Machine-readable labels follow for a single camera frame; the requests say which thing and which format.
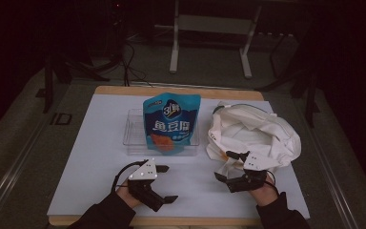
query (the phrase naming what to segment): black sleeve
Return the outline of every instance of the black sleeve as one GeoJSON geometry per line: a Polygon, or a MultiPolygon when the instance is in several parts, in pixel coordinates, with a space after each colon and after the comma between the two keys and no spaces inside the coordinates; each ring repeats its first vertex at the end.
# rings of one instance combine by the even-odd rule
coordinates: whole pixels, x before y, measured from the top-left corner
{"type": "Polygon", "coordinates": [[[296,210],[289,210],[287,197],[281,193],[278,199],[267,206],[256,206],[265,229],[307,229],[306,219],[296,210]]]}
{"type": "Polygon", "coordinates": [[[90,207],[78,221],[68,228],[127,229],[134,216],[134,210],[116,192],[113,192],[100,203],[90,207]]]}

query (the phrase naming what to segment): person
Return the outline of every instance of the person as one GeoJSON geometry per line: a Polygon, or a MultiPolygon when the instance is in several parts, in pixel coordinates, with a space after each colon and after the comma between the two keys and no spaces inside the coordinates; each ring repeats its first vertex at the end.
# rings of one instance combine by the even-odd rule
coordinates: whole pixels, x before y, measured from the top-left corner
{"type": "MultiPolygon", "coordinates": [[[[267,176],[266,181],[273,182],[269,176],[267,176]]],[[[267,184],[248,192],[257,203],[256,209],[265,229],[310,228],[306,219],[298,211],[288,209],[285,193],[281,193],[278,196],[275,188],[267,184]]],[[[126,180],[115,192],[110,193],[100,203],[90,207],[69,229],[127,229],[135,215],[133,208],[139,204],[141,202],[129,193],[126,180]]]]}

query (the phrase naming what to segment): transparent plastic box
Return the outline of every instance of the transparent plastic box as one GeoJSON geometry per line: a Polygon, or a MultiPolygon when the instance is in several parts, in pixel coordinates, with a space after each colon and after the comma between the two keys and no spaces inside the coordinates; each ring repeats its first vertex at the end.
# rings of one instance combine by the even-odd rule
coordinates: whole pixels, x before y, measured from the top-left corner
{"type": "Polygon", "coordinates": [[[195,156],[197,154],[197,147],[200,144],[198,125],[197,123],[195,124],[193,135],[190,139],[190,145],[173,146],[182,147],[181,152],[176,154],[168,154],[167,152],[151,150],[148,149],[147,140],[145,138],[143,111],[142,109],[132,109],[129,110],[123,144],[127,146],[129,155],[195,156]]]}

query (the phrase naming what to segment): blue pouch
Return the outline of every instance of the blue pouch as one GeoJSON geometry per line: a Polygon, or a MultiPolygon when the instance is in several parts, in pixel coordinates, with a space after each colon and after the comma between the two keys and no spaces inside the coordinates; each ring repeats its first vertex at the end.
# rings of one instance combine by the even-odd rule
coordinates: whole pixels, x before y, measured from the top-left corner
{"type": "Polygon", "coordinates": [[[190,145],[200,108],[199,94],[163,93],[144,101],[148,149],[173,155],[190,145]]]}

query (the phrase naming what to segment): brand logo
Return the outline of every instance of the brand logo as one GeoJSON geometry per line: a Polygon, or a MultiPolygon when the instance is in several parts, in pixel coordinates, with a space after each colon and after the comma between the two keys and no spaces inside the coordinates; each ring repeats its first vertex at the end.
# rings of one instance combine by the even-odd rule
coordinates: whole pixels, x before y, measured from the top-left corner
{"type": "Polygon", "coordinates": [[[177,104],[174,100],[169,99],[168,102],[163,107],[163,115],[168,119],[172,119],[181,114],[181,109],[179,104],[177,104]]]}

